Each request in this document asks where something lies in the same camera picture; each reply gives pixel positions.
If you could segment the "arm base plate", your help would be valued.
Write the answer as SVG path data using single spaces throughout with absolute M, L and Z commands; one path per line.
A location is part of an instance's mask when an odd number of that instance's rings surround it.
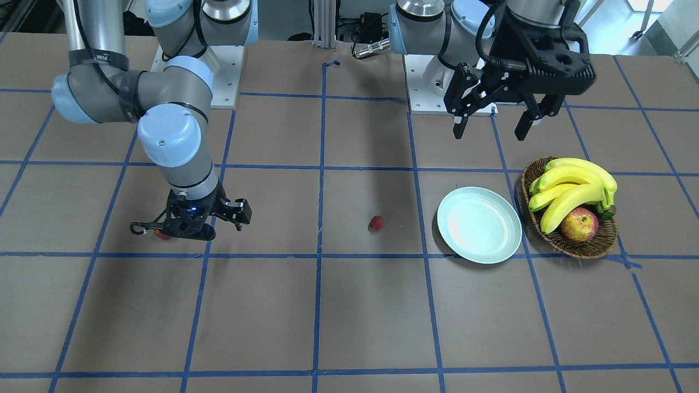
M 210 88 L 212 98 L 210 109 L 229 109 L 234 110 L 236 107 L 236 99 L 238 97 L 238 87 L 242 72 L 243 57 L 245 48 L 243 46 L 210 46 L 200 61 L 205 63 L 211 70 L 213 77 Z M 157 48 L 156 55 L 152 62 L 150 72 L 162 72 L 169 67 L 169 63 L 164 55 L 162 47 Z M 185 108 L 202 109 L 202 105 L 194 105 L 192 102 L 186 102 L 184 99 L 177 99 L 171 96 L 168 92 L 169 87 L 165 88 L 165 96 L 163 93 L 157 93 L 155 97 L 147 96 L 144 109 L 149 109 L 159 104 L 177 104 Z
M 434 55 L 405 55 L 405 82 L 413 115 L 448 115 L 444 96 L 454 71 Z

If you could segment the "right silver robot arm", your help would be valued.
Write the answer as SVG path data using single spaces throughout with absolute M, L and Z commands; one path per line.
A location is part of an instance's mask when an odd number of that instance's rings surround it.
M 55 109 L 74 123 L 137 125 L 142 149 L 170 187 L 164 211 L 132 222 L 134 235 L 211 241 L 209 217 L 250 223 L 247 199 L 230 200 L 208 150 L 215 46 L 254 45 L 255 1 L 147 1 L 147 21 L 162 50 L 162 70 L 132 69 L 125 53 L 125 1 L 60 1 L 69 70 L 54 79 Z

